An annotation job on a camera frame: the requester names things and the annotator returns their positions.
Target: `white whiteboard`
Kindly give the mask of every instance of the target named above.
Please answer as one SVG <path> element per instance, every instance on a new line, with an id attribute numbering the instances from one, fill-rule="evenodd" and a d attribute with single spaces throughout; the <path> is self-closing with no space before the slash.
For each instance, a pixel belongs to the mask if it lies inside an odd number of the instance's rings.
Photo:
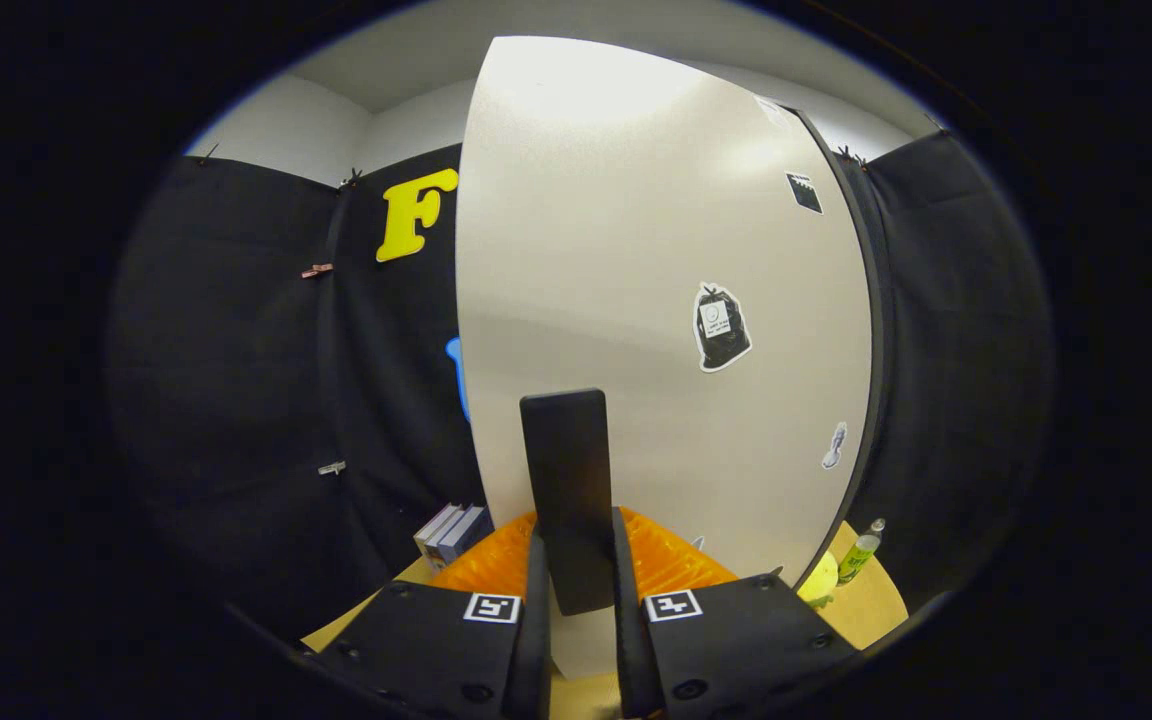
<path id="1" fill-rule="evenodd" d="M 859 241 L 803 122 L 669 60 L 499 37 L 458 192 L 462 363 L 498 525 L 532 510 L 518 400 L 598 387 L 614 503 L 705 536 L 741 577 L 799 577 L 850 482 L 870 376 Z M 751 343 L 718 372 L 702 369 L 702 283 L 738 301 Z M 723 333 L 723 318 L 707 327 Z M 600 614 L 554 619 L 566 674 L 614 670 Z"/>

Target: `green bottle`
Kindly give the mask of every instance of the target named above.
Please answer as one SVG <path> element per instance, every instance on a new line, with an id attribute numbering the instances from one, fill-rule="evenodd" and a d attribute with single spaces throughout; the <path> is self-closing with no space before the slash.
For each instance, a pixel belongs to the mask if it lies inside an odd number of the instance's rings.
<path id="1" fill-rule="evenodd" d="M 869 561 L 874 551 L 878 550 L 878 543 L 882 541 L 882 529 L 885 526 L 887 526 L 886 521 L 882 521 L 882 518 L 874 520 L 874 523 L 869 525 L 869 530 L 865 530 L 863 536 L 856 538 L 856 543 L 852 544 L 851 550 L 847 551 L 846 558 L 838 564 L 838 584 L 844 585 L 850 583 L 856 577 L 856 573 L 861 573 L 861 568 Z"/>

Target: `book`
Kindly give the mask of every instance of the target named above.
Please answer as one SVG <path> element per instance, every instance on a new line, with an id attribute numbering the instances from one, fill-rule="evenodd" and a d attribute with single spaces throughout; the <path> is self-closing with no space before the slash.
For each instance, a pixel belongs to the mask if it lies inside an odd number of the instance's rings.
<path id="1" fill-rule="evenodd" d="M 429 560 L 429 550 L 426 550 L 426 543 L 430 541 L 431 537 L 434 537 L 434 533 L 438 533 L 439 530 L 446 528 L 447 521 L 452 520 L 452 514 L 460 509 L 461 509 L 460 505 L 452 505 L 452 502 L 448 502 L 447 506 L 445 506 L 441 510 L 438 511 L 438 515 L 434 515 L 434 517 L 431 518 L 429 523 L 425 523 L 424 528 L 416 530 L 416 535 L 412 536 L 412 539 L 416 540 L 416 548 L 420 551 L 420 554 L 426 560 Z"/>
<path id="2" fill-rule="evenodd" d="M 425 559 L 434 569 L 434 575 L 447 568 L 447 560 L 444 560 L 444 552 L 439 550 L 438 543 L 442 541 L 444 536 L 447 535 L 448 530 L 452 530 L 453 525 L 456 525 L 462 516 L 465 516 L 465 510 L 456 509 L 453 511 L 447 523 L 444 523 L 444 526 L 435 530 L 433 536 L 430 536 L 429 540 L 425 541 Z"/>
<path id="3" fill-rule="evenodd" d="M 468 548 L 473 547 L 475 543 L 488 537 L 492 529 L 492 516 L 486 507 L 470 506 L 465 515 L 462 515 L 461 520 L 444 533 L 442 539 L 439 539 L 439 555 L 442 555 L 447 564 L 452 564 L 464 555 Z"/>

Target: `wooden table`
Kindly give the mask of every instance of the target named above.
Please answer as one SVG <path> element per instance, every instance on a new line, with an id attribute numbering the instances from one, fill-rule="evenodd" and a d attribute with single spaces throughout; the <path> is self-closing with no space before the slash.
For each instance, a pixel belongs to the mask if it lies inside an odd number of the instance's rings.
<path id="1" fill-rule="evenodd" d="M 856 541 L 856 530 L 846 521 L 833 541 L 829 552 L 841 560 L 851 543 Z M 434 578 L 433 570 L 424 559 L 417 559 L 394 579 L 406 579 L 408 583 L 429 584 Z M 827 621 L 838 634 L 851 643 L 856 650 L 864 650 L 881 638 L 893 628 L 909 619 L 905 601 L 901 600 L 896 584 L 892 583 L 882 562 L 874 555 L 856 575 L 855 579 L 833 592 L 835 600 L 820 611 L 820 617 Z M 358 602 L 344 615 L 329 621 L 314 630 L 301 642 L 314 652 L 323 652 L 342 630 L 371 602 L 376 593 Z M 556 667 L 550 666 L 553 673 L 553 685 L 550 689 L 550 719 L 552 720 L 614 720 L 621 717 L 621 692 L 616 682 L 616 673 L 593 675 L 589 679 L 563 679 Z"/>

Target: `white sticker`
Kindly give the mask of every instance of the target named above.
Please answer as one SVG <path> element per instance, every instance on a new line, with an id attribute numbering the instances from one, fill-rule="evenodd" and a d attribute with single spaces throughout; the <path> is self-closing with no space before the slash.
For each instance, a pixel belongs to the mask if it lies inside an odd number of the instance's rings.
<path id="1" fill-rule="evenodd" d="M 515 624 L 518 621 L 518 607 L 522 598 L 516 594 L 486 594 L 476 592 L 465 608 L 465 620 L 477 623 Z"/>
<path id="2" fill-rule="evenodd" d="M 710 302 L 707 305 L 700 305 L 700 319 L 705 324 L 705 338 L 732 332 L 732 320 L 727 318 L 726 302 Z"/>
<path id="3" fill-rule="evenodd" d="M 647 606 L 647 617 L 652 619 L 653 623 L 704 615 L 704 612 L 700 612 L 700 604 L 696 601 L 696 596 L 691 594 L 691 591 L 649 594 L 643 601 Z"/>
<path id="4" fill-rule="evenodd" d="M 691 318 L 700 370 L 705 373 L 717 373 L 755 347 L 740 300 L 726 287 L 700 283 L 691 304 Z"/>
<path id="5" fill-rule="evenodd" d="M 824 458 L 820 460 L 820 467 L 828 470 L 838 464 L 838 461 L 842 458 L 842 441 L 847 439 L 847 423 L 839 423 L 836 429 L 833 429 L 833 438 L 829 439 L 829 452 L 824 454 Z"/>
<path id="6" fill-rule="evenodd" d="M 782 129 L 790 129 L 790 123 L 788 123 L 785 115 L 781 114 L 785 109 L 781 109 L 776 103 L 759 96 L 755 96 L 755 101 L 758 103 L 759 108 L 763 109 L 763 113 L 767 115 L 767 120 L 771 120 L 773 126 Z"/>
<path id="7" fill-rule="evenodd" d="M 820 209 L 820 199 L 814 192 L 812 179 L 799 173 L 786 173 L 785 176 L 790 179 L 790 188 L 794 190 L 794 199 L 798 200 L 799 205 L 804 206 L 804 209 L 812 210 L 813 213 L 820 213 L 824 215 L 824 210 Z"/>

